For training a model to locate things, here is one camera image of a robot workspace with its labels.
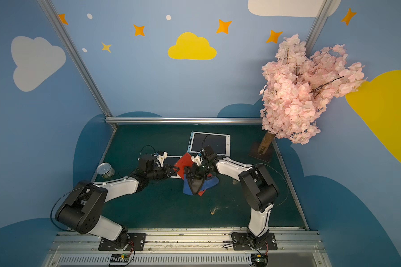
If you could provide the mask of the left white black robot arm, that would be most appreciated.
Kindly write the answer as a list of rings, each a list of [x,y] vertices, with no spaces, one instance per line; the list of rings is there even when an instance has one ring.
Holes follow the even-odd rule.
[[[127,228],[102,216],[106,202],[142,191],[152,180],[164,180],[177,175],[180,168],[165,164],[160,155],[142,155],[138,167],[130,175],[107,182],[79,182],[64,196],[53,222],[57,221],[79,234],[100,238],[99,250],[135,250]]]

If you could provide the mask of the white blue drawing tablet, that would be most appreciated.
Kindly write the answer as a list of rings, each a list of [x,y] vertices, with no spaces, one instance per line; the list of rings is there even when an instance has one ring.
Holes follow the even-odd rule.
[[[231,136],[220,133],[192,131],[187,152],[199,153],[210,146],[217,155],[231,155]]]

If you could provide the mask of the blue wiping cloth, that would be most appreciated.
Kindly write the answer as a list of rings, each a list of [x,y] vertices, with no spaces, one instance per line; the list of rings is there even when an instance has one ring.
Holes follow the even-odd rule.
[[[202,196],[207,189],[216,186],[218,183],[219,179],[215,176],[207,177],[207,179],[184,178],[183,193],[186,195]]]

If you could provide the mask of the red frame drawing tablet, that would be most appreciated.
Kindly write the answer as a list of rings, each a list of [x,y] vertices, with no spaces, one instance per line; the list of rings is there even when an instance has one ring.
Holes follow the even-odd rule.
[[[190,157],[192,155],[189,153],[184,154],[180,160],[175,164],[175,167],[179,167],[178,175],[181,177],[182,180],[186,177],[184,174],[184,168],[186,166],[191,165]]]

